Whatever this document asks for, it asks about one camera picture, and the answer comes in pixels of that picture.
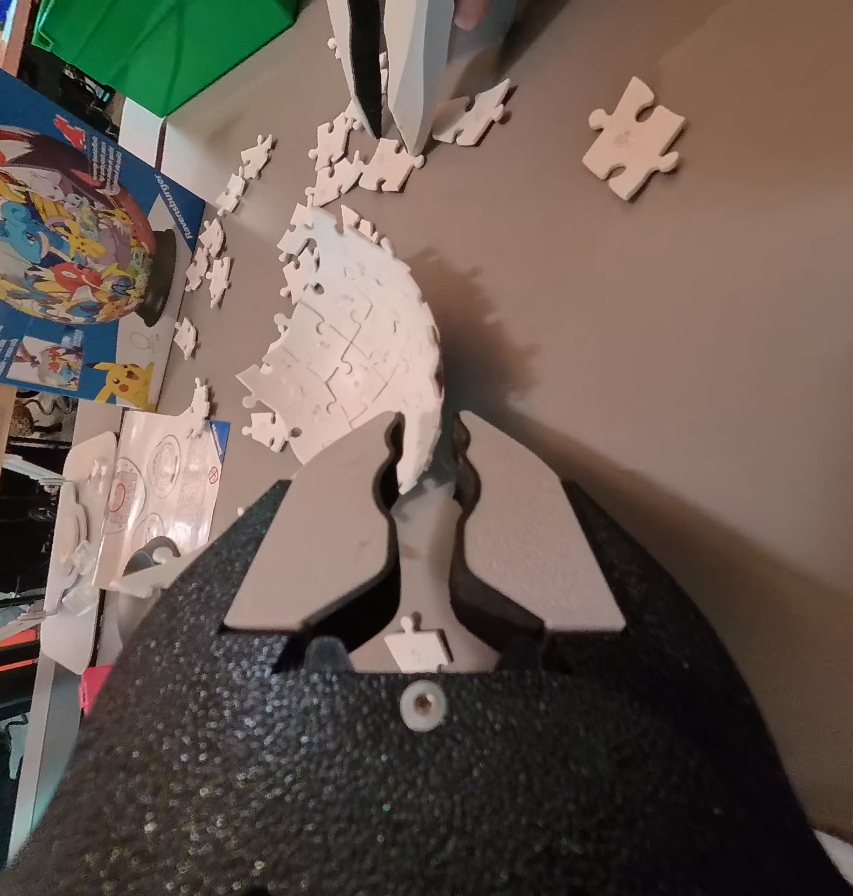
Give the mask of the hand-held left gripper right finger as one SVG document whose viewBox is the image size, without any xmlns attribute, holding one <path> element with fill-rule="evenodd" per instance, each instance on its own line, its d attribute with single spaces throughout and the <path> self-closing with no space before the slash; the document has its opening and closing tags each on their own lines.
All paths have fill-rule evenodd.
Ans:
<svg viewBox="0 0 853 896">
<path fill-rule="evenodd" d="M 555 471 L 474 412 L 454 421 L 449 589 L 470 633 L 617 633 L 625 619 Z"/>
</svg>

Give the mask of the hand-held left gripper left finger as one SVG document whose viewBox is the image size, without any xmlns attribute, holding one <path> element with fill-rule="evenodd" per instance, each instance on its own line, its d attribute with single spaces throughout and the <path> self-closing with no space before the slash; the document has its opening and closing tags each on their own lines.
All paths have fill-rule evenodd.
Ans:
<svg viewBox="0 0 853 896">
<path fill-rule="evenodd" d="M 379 633 L 400 603 L 391 509 L 405 423 L 383 411 L 289 485 L 224 618 L 261 633 Z"/>
</svg>

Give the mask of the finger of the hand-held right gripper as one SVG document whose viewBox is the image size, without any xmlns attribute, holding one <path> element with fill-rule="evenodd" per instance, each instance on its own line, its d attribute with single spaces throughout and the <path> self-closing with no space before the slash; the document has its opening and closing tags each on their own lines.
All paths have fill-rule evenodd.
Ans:
<svg viewBox="0 0 853 896">
<path fill-rule="evenodd" d="M 375 139 L 382 138 L 383 92 L 379 57 L 382 17 L 378 1 L 328 1 L 336 52 L 355 118 Z"/>
<path fill-rule="evenodd" d="M 385 3 L 387 106 L 412 156 L 422 153 L 430 134 L 453 19 L 454 1 Z"/>
</svg>

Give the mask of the assembled curved puzzle ball section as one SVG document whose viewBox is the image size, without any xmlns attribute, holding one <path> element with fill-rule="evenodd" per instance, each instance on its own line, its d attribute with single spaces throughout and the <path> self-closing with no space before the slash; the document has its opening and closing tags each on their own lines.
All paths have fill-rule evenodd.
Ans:
<svg viewBox="0 0 853 896">
<path fill-rule="evenodd" d="M 291 315 L 259 364 L 237 374 L 252 412 L 243 428 L 309 463 L 383 412 L 403 417 L 396 467 L 402 495 L 432 463 L 443 411 L 440 335 L 408 264 L 352 209 L 342 221 L 299 204 L 278 242 Z"/>
</svg>

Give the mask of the black round ball stand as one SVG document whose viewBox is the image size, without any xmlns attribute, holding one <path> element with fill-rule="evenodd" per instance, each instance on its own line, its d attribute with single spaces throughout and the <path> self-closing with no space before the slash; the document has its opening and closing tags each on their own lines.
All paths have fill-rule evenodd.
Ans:
<svg viewBox="0 0 853 896">
<path fill-rule="evenodd" d="M 124 575 L 156 568 L 180 557 L 181 552 L 172 539 L 164 535 L 156 536 L 131 554 Z"/>
</svg>

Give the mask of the blue puzzle box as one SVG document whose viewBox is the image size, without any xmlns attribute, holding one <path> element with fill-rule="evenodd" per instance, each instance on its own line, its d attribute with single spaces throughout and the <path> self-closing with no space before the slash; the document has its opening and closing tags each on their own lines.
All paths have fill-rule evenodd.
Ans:
<svg viewBox="0 0 853 896">
<path fill-rule="evenodd" d="M 154 411 L 205 208 L 0 68 L 0 385 Z"/>
</svg>

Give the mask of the person's right hand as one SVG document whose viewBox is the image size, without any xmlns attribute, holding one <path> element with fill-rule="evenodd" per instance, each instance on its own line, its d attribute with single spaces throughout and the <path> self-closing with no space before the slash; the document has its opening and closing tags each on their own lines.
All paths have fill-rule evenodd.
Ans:
<svg viewBox="0 0 853 896">
<path fill-rule="evenodd" d="M 516 1 L 454 1 L 454 25 L 464 30 L 477 28 L 487 17 L 510 21 Z"/>
</svg>

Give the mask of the white printed instruction leaflet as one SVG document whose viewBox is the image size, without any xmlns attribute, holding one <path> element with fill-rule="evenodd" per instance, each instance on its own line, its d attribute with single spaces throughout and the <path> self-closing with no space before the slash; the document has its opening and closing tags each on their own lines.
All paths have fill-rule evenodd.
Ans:
<svg viewBox="0 0 853 896">
<path fill-rule="evenodd" d="M 206 545 L 230 425 L 127 411 L 103 517 L 94 585 L 114 589 L 132 557 L 169 546 L 178 556 Z"/>
</svg>

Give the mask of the green box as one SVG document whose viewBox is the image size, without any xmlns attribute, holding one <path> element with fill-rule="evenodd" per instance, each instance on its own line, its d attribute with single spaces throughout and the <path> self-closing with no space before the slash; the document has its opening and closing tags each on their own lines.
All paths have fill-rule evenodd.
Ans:
<svg viewBox="0 0 853 896">
<path fill-rule="evenodd" d="M 298 1 L 44 1 L 32 43 L 166 118 L 282 32 Z"/>
</svg>

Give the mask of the small red block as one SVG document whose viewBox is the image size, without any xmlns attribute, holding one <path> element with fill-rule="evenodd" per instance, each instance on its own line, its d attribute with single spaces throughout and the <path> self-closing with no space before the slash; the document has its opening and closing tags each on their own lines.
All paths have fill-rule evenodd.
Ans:
<svg viewBox="0 0 853 896">
<path fill-rule="evenodd" d="M 91 713 L 112 668 L 113 664 L 88 666 L 81 674 L 78 686 L 78 701 L 83 716 Z"/>
</svg>

